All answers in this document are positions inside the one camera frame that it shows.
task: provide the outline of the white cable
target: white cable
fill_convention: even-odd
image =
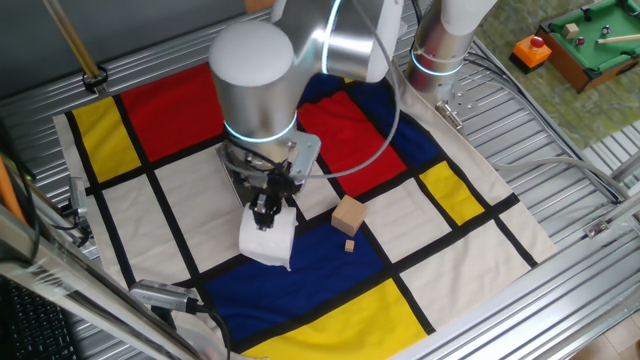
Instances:
[[[366,167],[369,164],[371,164],[372,162],[374,162],[380,156],[380,154],[382,154],[382,152],[387,148],[387,146],[389,146],[389,144],[391,143],[391,140],[393,139],[393,136],[396,133],[396,129],[398,128],[398,124],[400,122],[400,95],[398,93],[397,75],[396,75],[395,71],[393,71],[393,69],[392,69],[393,65],[394,65],[393,64],[393,59],[389,55],[389,52],[387,51],[386,47],[384,46],[384,43],[382,42],[382,39],[380,39],[380,36],[378,35],[378,32],[376,31],[375,27],[373,27],[373,24],[371,24],[371,21],[369,21],[369,18],[367,18],[367,15],[362,10],[362,7],[360,7],[360,3],[358,2],[358,0],[352,0],[352,1],[353,1],[353,4],[354,4],[356,10],[358,11],[358,14],[360,15],[362,20],[367,25],[367,28],[369,29],[369,31],[371,32],[371,34],[375,38],[376,43],[380,47],[380,50],[382,51],[384,59],[387,62],[387,66],[389,67],[389,70],[391,72],[391,82],[392,82],[392,85],[393,85],[393,97],[394,97],[394,100],[395,100],[395,103],[396,103],[395,104],[396,105],[396,109],[395,109],[395,114],[394,114],[394,118],[393,118],[393,125],[391,126],[391,130],[389,131],[389,135],[385,139],[385,141],[382,144],[382,146],[380,146],[378,151],[376,151],[376,153],[373,154],[373,156],[371,156],[367,161],[363,162],[362,164],[360,164],[358,166],[355,166],[355,167],[353,167],[353,168],[351,168],[349,170],[341,171],[341,172],[338,172],[338,173],[322,174],[322,175],[292,176],[292,178],[294,178],[294,179],[332,179],[332,178],[337,178],[337,177],[340,177],[340,176],[353,174],[354,172],[363,169],[364,167]],[[239,168],[239,167],[231,164],[226,158],[223,158],[222,161],[225,163],[225,165],[227,167],[229,167],[230,169],[232,169],[232,170],[234,170],[236,172],[239,172],[241,174],[250,175],[250,176],[266,176],[265,173]]]
[[[499,75],[499,76],[500,76],[501,79],[506,80],[506,78],[503,75]],[[501,88],[509,91],[511,94],[513,94],[514,96],[516,96],[517,98],[522,100],[523,104],[528,108],[529,112],[531,112],[534,115],[535,115],[535,113],[537,113],[537,111],[534,111],[532,106],[528,103],[528,99],[525,99],[524,96],[522,96],[518,92],[512,90],[509,87],[510,84],[509,85],[505,85],[505,84],[503,84],[501,82],[491,82],[492,80],[496,80],[496,78],[493,78],[493,77],[490,80],[486,80],[486,81],[481,81],[481,80],[475,79],[475,78],[473,78],[471,76],[467,76],[467,78],[469,80],[481,82],[483,84],[492,84],[492,85],[500,86]],[[568,154],[573,153],[573,151],[571,151],[570,149],[567,149],[565,144],[563,144],[562,141],[560,141],[556,137],[554,132],[551,131],[551,129],[547,126],[547,124],[544,123],[544,121],[540,121],[540,123],[545,128],[545,130],[554,138],[556,143],[565,152],[567,152]],[[627,191],[623,187],[621,187],[620,184],[618,184],[618,182],[616,182],[611,176],[607,175],[606,173],[602,172],[600,169],[598,169],[595,166],[593,166],[593,165],[591,165],[591,164],[589,164],[589,163],[587,163],[585,161],[582,161],[582,160],[572,159],[572,158],[564,158],[564,157],[547,157],[547,158],[543,158],[543,159],[532,160],[532,161],[527,161],[527,162],[524,162],[524,163],[518,163],[518,164],[512,164],[512,165],[493,163],[489,159],[487,159],[487,161],[489,161],[491,166],[493,166],[493,168],[496,169],[496,170],[525,170],[525,169],[528,169],[528,168],[531,168],[531,167],[534,167],[534,166],[538,166],[538,165],[542,165],[542,164],[555,164],[555,163],[566,163],[566,164],[570,164],[570,165],[573,165],[573,166],[578,166],[578,167],[587,169],[590,172],[592,172],[595,175],[597,175],[596,179],[603,186],[608,188],[610,191],[612,191],[614,193],[617,193],[623,199],[628,199],[629,198],[629,195],[628,195]]]

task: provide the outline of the metal bracket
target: metal bracket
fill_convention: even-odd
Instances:
[[[458,118],[455,112],[451,110],[449,105],[444,101],[440,101],[436,104],[436,111],[442,116],[442,118],[456,131],[462,129],[462,122]]]
[[[298,150],[298,156],[296,156],[291,168],[291,177],[296,185],[300,185],[305,181],[303,176],[311,173],[313,163],[320,154],[320,138],[300,131],[293,131],[289,140],[295,143]]]
[[[585,234],[589,237],[589,239],[593,239],[599,234],[609,230],[609,224],[602,219],[598,219],[595,222],[592,222],[589,226],[584,229]]]

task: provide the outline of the yellow square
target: yellow square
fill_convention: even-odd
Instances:
[[[387,280],[243,355],[270,360],[387,359],[426,336],[393,280]]]
[[[420,175],[420,179],[458,225],[484,212],[467,185],[453,173],[446,161],[427,170]]]
[[[73,110],[98,182],[140,166],[113,98]]]

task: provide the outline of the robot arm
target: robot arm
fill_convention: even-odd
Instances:
[[[448,103],[475,29],[496,0],[433,0],[411,49],[407,80],[431,105]]]
[[[400,0],[368,0],[366,13],[392,53]],[[388,70],[380,47],[352,0],[278,0],[272,23],[229,26],[209,56],[229,141],[227,161],[255,194],[259,229],[273,225],[282,198],[299,191],[320,140],[296,130],[296,108],[316,73],[377,82]],[[267,174],[254,176],[256,171]]]

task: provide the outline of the small wooden block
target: small wooden block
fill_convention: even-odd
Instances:
[[[564,26],[562,29],[562,36],[564,36],[565,39],[573,39],[578,36],[579,32],[580,29],[578,28],[578,25],[571,23]]]
[[[331,225],[353,237],[367,215],[367,206],[345,195],[331,215]]]
[[[344,251],[346,252],[353,252],[353,247],[356,245],[356,242],[353,240],[347,240],[347,242],[344,243]]]

